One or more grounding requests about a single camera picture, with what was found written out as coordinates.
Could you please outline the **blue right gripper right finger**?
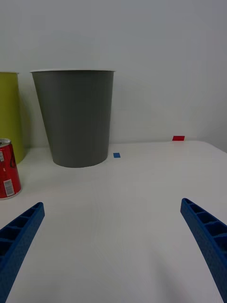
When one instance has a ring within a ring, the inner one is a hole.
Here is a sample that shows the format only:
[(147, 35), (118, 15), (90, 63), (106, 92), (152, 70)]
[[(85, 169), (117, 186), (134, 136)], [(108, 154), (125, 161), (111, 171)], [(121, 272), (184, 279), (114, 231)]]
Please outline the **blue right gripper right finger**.
[(227, 302), (227, 226), (187, 198), (180, 212), (192, 232), (223, 302)]

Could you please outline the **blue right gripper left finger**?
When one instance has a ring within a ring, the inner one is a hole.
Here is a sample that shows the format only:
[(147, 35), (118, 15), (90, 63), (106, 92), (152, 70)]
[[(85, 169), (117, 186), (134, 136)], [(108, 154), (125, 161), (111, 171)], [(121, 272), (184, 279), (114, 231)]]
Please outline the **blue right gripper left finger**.
[(44, 219), (38, 202), (0, 230), (0, 302), (6, 302), (24, 258)]

